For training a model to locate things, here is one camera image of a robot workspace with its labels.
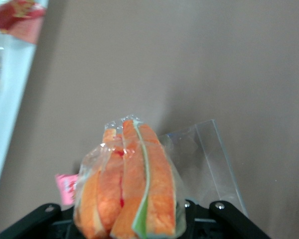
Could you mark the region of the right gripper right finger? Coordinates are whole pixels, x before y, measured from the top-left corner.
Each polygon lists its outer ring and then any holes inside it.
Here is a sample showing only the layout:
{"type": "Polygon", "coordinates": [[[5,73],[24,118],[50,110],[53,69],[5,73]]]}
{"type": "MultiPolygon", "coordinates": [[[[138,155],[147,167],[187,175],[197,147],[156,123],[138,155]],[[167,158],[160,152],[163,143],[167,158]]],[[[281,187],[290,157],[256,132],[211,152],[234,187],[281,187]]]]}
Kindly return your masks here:
{"type": "Polygon", "coordinates": [[[227,201],[212,202],[209,210],[232,239],[270,239],[256,224],[227,201]]]}

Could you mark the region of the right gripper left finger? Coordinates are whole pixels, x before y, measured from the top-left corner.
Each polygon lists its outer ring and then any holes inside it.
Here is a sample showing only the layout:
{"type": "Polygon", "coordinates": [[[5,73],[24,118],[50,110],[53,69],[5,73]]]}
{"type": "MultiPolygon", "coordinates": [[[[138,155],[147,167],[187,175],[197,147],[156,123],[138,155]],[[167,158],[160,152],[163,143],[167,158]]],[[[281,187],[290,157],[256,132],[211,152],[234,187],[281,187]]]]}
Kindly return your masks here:
{"type": "Polygon", "coordinates": [[[43,204],[0,233],[0,239],[44,239],[61,216],[58,204],[43,204]]]}

